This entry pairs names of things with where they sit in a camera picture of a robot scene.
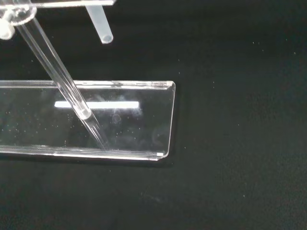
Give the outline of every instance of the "clear glass rod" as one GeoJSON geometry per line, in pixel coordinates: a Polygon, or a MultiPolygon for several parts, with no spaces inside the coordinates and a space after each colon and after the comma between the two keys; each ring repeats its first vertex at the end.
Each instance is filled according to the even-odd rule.
{"type": "Polygon", "coordinates": [[[51,79],[56,83],[64,98],[70,103],[76,115],[89,131],[101,149],[108,149],[107,138],[97,119],[87,106],[85,99],[57,55],[42,27],[34,18],[26,24],[17,26],[18,31],[30,46],[51,79]]]}

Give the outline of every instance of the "clear acrylic base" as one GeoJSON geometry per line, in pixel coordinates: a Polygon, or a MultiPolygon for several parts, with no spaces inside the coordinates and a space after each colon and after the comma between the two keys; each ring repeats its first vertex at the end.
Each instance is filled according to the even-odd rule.
{"type": "Polygon", "coordinates": [[[75,81],[107,139],[102,150],[53,81],[0,81],[0,152],[131,160],[168,155],[172,81],[75,81]]]}

